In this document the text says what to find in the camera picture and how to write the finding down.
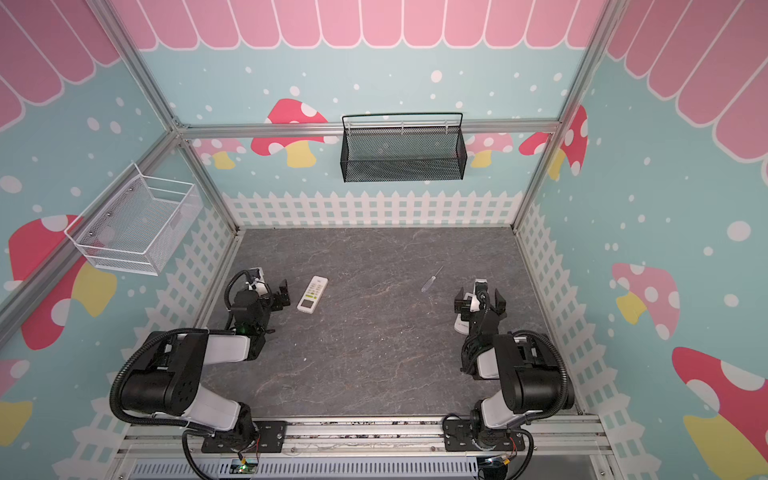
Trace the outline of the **clear handle screwdriver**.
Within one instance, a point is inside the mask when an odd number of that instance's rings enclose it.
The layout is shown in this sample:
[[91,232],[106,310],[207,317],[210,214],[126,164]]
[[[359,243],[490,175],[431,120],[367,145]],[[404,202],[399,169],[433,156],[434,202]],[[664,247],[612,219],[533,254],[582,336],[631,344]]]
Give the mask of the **clear handle screwdriver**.
[[438,270],[437,270],[437,271],[436,271],[434,274],[432,274],[432,275],[431,275],[431,276],[430,276],[430,277],[429,277],[429,278],[428,278],[428,279],[425,281],[425,283],[424,283],[424,284],[422,285],[422,287],[421,287],[421,292],[422,292],[422,293],[425,293],[425,292],[427,292],[427,291],[429,291],[429,290],[430,290],[430,288],[432,287],[432,285],[433,285],[433,284],[434,284],[434,282],[436,281],[437,277],[439,276],[439,274],[441,273],[441,271],[443,270],[443,268],[444,268],[444,266],[441,266],[441,267],[440,267],[440,268],[439,268],[439,269],[438,269]]

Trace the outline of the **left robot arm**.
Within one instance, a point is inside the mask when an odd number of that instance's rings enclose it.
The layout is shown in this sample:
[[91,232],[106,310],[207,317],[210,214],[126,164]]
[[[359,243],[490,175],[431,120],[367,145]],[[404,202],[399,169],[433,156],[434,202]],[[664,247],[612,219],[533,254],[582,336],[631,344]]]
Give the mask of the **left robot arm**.
[[262,269],[237,272],[226,285],[228,314],[222,329],[178,328],[149,334],[113,381],[109,405],[134,425],[177,426],[215,450],[253,451],[270,431],[252,419],[250,407],[201,383],[207,366],[251,362],[261,354],[272,313],[290,306],[286,281],[272,288]]

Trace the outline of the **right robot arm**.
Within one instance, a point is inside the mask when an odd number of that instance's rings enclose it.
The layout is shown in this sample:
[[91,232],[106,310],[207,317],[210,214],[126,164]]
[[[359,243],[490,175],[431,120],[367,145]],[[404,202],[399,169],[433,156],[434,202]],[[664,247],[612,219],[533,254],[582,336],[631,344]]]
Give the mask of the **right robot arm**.
[[526,446],[517,429],[570,409],[576,401],[565,361],[548,336],[530,330],[502,333],[506,300],[478,280],[454,299],[454,329],[464,336],[461,372],[497,381],[499,390],[479,400],[467,419],[443,420],[449,451],[517,450]]

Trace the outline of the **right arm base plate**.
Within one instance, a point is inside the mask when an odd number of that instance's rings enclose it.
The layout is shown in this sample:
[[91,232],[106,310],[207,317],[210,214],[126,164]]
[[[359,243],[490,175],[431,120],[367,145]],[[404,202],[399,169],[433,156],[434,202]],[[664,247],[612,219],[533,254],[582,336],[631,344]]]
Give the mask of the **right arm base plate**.
[[456,416],[441,422],[444,448],[448,452],[525,452],[527,444],[522,435],[505,430],[475,429],[471,420]]

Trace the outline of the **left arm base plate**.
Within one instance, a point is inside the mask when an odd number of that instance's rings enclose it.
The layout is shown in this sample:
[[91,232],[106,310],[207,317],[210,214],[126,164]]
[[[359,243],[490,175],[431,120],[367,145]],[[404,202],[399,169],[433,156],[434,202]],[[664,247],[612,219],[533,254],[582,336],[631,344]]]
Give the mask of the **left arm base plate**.
[[254,421],[253,433],[217,432],[203,440],[201,451],[205,454],[280,453],[287,426],[286,421]]

